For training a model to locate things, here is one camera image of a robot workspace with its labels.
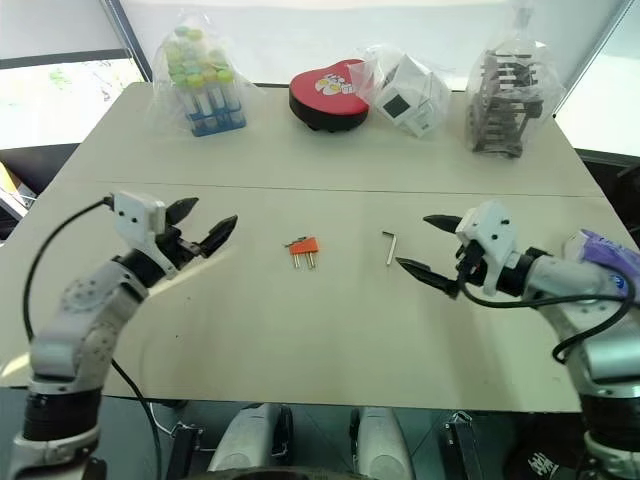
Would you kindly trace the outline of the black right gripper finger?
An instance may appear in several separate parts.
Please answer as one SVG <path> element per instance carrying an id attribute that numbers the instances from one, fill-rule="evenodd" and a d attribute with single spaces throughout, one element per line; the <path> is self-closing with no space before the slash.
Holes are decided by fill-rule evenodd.
<path id="1" fill-rule="evenodd" d="M 428 224 L 448 233 L 455 233 L 462 218 L 455 215 L 433 214 L 423 218 Z"/>
<path id="2" fill-rule="evenodd" d="M 456 280 L 435 273 L 431 268 L 416 260 L 396 257 L 396 262 L 419 282 L 440 290 L 451 299 L 456 299 L 460 289 Z"/>

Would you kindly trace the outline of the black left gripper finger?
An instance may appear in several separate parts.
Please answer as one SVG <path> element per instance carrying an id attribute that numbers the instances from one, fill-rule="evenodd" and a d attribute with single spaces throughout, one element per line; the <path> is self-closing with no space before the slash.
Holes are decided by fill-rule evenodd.
<path id="1" fill-rule="evenodd" d="M 200 256 L 209 258 L 223 246 L 235 230 L 237 221 L 237 215 L 219 221 L 199 243 Z"/>
<path id="2" fill-rule="evenodd" d="M 175 226 L 187 218 L 197 204 L 197 197 L 188 197 L 174 201 L 165 209 L 165 221 L 167 225 Z"/>

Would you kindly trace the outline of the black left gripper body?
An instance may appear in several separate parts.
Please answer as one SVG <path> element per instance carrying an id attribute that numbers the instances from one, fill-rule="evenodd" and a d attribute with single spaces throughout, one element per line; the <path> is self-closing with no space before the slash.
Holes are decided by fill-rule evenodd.
<path id="1" fill-rule="evenodd" d="M 155 237 L 156 246 L 178 271 L 202 253 L 199 244 L 186 241 L 181 235 L 180 229 L 168 226 Z"/>

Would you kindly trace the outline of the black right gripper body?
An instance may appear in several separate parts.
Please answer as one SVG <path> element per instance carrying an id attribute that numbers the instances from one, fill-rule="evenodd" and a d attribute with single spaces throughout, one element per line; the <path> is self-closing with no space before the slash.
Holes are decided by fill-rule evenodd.
<path id="1" fill-rule="evenodd" d="M 483 247 L 476 241 L 471 240 L 467 245 L 461 245 L 456 251 L 455 257 L 458 260 L 456 270 L 459 282 L 470 283 L 474 286 L 483 286 L 486 279 L 486 261 Z"/>

